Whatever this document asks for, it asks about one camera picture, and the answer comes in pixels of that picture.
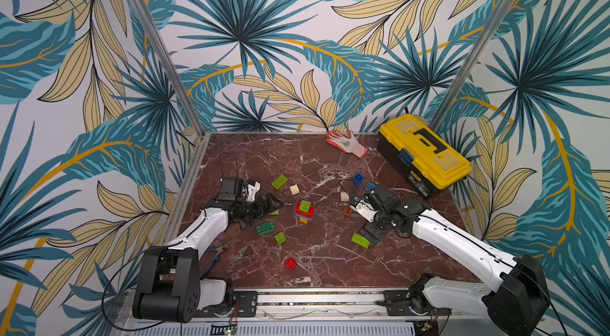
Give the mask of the light green square brick front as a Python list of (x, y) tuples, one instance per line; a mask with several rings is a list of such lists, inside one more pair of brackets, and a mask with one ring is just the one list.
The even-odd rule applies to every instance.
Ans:
[(285, 237), (284, 233), (282, 233), (282, 232), (276, 234), (274, 236), (274, 239), (276, 240), (276, 243), (278, 245), (284, 245), (284, 243), (287, 242), (287, 238)]

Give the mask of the small light green brick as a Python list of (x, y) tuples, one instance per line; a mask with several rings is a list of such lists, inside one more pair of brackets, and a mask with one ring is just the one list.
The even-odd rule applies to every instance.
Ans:
[(307, 201), (302, 201), (299, 205), (299, 210), (304, 212), (304, 213), (308, 213), (311, 209), (311, 204)]

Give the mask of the small red brick front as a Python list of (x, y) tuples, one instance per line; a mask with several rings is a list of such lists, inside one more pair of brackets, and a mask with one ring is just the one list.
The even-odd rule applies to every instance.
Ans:
[(297, 267), (297, 265), (298, 265), (298, 263), (293, 257), (289, 257), (284, 262), (284, 266), (290, 271), (293, 271)]

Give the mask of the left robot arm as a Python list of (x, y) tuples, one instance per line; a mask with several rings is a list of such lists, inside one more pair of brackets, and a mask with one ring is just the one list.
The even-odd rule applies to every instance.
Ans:
[(252, 202), (220, 194), (181, 235), (162, 247), (147, 250), (133, 299), (136, 319), (188, 323), (203, 312), (225, 315), (237, 309), (228, 280), (205, 278), (200, 259), (213, 241), (232, 223), (250, 225), (281, 209), (272, 194), (256, 195)]

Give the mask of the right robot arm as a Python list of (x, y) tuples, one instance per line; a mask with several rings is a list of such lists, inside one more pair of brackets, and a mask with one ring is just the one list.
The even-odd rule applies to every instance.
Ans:
[(402, 298), (385, 295), (390, 315), (456, 310), (489, 319), (507, 335), (531, 335), (551, 306), (543, 266), (535, 258), (515, 257), (483, 242), (425, 202), (370, 191), (366, 199), (352, 198), (349, 205), (365, 219), (360, 235), (370, 244), (378, 245), (392, 230), (417, 237), (478, 278), (468, 283), (425, 273)]

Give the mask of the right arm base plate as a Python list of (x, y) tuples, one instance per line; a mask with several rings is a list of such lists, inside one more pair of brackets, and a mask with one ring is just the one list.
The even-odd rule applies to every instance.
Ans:
[(376, 305), (384, 307), (389, 316), (449, 315), (451, 309), (433, 307), (419, 291), (388, 290)]

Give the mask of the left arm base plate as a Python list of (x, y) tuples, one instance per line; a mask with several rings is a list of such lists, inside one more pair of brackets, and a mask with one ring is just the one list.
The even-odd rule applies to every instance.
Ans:
[(254, 318), (257, 314), (258, 292), (236, 291), (227, 297), (227, 302), (216, 305), (208, 311), (215, 318)]

